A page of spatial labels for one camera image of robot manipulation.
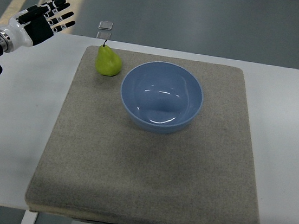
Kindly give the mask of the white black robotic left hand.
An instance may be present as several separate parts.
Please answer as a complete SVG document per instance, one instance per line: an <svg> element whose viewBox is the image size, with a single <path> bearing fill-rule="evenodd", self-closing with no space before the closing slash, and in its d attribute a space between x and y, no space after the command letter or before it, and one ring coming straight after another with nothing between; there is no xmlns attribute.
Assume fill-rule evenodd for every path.
<svg viewBox="0 0 299 224"><path fill-rule="evenodd" d="M38 45L54 34L74 26L75 21L69 21L74 13L63 13L69 7L67 0L50 0L33 5L11 17L3 29L9 41L8 49Z"/></svg>

